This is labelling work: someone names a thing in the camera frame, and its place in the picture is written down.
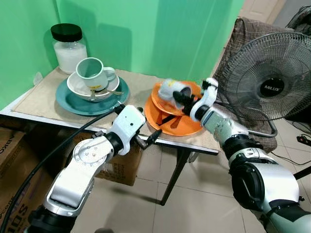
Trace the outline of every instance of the table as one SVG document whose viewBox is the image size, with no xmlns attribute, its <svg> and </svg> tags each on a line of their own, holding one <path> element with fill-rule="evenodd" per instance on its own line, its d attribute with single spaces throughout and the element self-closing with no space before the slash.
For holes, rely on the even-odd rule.
<svg viewBox="0 0 311 233">
<path fill-rule="evenodd" d="M 131 94 L 127 104 L 132 104 L 136 107 L 144 107 L 154 84 L 162 81 L 162 79 L 156 76 L 143 75 L 124 70 L 116 70 L 116 73 L 126 81 L 130 88 Z M 2 109 L 0 115 L 71 128 L 80 128 L 82 125 L 92 120 L 93 117 L 79 116 L 70 113 L 60 107 L 55 100 L 55 93 L 58 85 L 67 77 L 67 74 L 62 72 L 59 68 L 56 68 L 38 85 Z M 107 128 L 111 127 L 111 122 L 115 117 L 116 115 L 111 114 L 94 123 L 93 126 L 86 128 L 86 130 L 94 132 L 101 130 L 105 132 Z M 154 131 L 155 129 L 153 129 L 149 123 L 146 123 L 140 129 L 139 135 L 142 139 L 146 140 Z M 155 143 L 177 148 L 176 167 L 163 198 L 160 201 L 161 205 L 165 205 L 179 174 L 192 152 L 217 155 L 220 150 L 219 144 L 214 140 L 213 136 L 205 130 L 183 137 L 162 134 Z"/>
</svg>

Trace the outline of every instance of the black jar lid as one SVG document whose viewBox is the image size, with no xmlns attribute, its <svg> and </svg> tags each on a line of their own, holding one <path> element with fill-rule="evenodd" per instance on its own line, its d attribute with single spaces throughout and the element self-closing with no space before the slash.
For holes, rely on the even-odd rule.
<svg viewBox="0 0 311 233">
<path fill-rule="evenodd" d="M 55 40 L 61 42 L 74 42 L 82 39 L 82 30 L 78 25 L 60 23 L 51 27 L 51 33 Z"/>
</svg>

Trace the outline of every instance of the white powder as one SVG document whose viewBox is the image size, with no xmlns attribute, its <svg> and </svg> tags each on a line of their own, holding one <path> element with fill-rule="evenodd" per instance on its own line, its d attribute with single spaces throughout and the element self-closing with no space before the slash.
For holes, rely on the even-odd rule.
<svg viewBox="0 0 311 233">
<path fill-rule="evenodd" d="M 84 58 L 87 58 L 86 46 L 78 42 L 60 42 L 54 44 L 59 67 L 67 74 L 72 74 L 76 66 Z"/>
</svg>

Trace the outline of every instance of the stacked plates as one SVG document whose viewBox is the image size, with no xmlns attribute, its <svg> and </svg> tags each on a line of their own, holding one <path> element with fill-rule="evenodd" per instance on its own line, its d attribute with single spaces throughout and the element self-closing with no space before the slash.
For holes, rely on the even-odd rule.
<svg viewBox="0 0 311 233">
<path fill-rule="evenodd" d="M 182 82 L 189 85 L 192 94 L 201 97 L 201 88 L 194 82 Z M 158 96 L 161 83 L 156 83 L 151 96 L 145 105 L 145 115 L 149 124 L 156 130 L 162 129 L 163 133 L 173 136 L 186 136 L 202 129 L 199 122 L 194 122 L 180 109 L 176 109 L 170 102 Z"/>
<path fill-rule="evenodd" d="M 114 95 L 107 92 L 95 93 L 96 102 L 90 102 L 91 91 L 83 81 L 73 73 L 68 79 L 62 81 L 56 91 L 56 101 L 64 109 L 79 115 L 96 116 L 112 111 L 115 106 L 127 101 L 129 88 L 126 82 L 116 77 L 109 82 L 107 87 L 110 91 L 121 91 L 122 95 Z"/>
</svg>

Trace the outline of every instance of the beige tablecloth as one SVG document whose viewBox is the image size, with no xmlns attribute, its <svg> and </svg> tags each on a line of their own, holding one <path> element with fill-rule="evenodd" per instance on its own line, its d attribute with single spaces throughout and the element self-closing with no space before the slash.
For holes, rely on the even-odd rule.
<svg viewBox="0 0 311 233">
<path fill-rule="evenodd" d="M 130 97 L 127 103 L 136 107 L 144 107 L 154 84 L 162 80 L 156 76 L 143 75 L 124 70 L 117 70 L 117 74 L 126 81 L 130 88 Z M 55 99 L 57 87 L 67 77 L 67 74 L 63 73 L 59 68 L 56 68 L 48 74 L 43 81 L 35 86 L 30 93 L 15 106 L 13 111 L 66 122 L 81 124 L 89 122 L 94 117 L 80 116 L 68 112 L 63 109 Z M 115 114 L 111 114 L 96 122 L 94 126 L 107 129 L 111 126 L 111 122 L 115 117 Z M 141 128 L 140 134 L 150 135 L 154 131 L 155 130 L 146 123 Z M 192 144 L 208 149 L 220 149 L 219 144 L 206 130 L 201 130 L 196 134 L 183 137 L 162 134 L 160 138 L 173 142 Z"/>
</svg>

